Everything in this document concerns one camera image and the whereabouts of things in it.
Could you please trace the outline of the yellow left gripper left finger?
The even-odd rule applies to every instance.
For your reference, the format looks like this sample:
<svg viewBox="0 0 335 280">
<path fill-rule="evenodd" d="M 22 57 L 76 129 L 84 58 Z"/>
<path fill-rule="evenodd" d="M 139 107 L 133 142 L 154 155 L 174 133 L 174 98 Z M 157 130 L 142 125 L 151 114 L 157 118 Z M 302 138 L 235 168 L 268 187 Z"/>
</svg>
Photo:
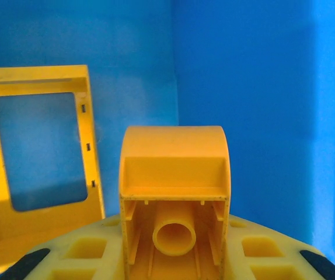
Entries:
<svg viewBox="0 0 335 280">
<path fill-rule="evenodd" d="M 42 243 L 8 268 L 1 279 L 124 279 L 119 215 Z"/>
</svg>

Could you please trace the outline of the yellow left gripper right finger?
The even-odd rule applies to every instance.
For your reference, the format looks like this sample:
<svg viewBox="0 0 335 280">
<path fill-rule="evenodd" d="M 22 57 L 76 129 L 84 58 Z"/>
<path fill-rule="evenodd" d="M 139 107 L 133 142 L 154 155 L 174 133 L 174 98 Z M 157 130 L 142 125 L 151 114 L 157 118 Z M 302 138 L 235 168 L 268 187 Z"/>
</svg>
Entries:
<svg viewBox="0 0 335 280">
<path fill-rule="evenodd" d="M 224 279 L 335 279 L 335 265 L 309 244 L 230 215 Z"/>
</svg>

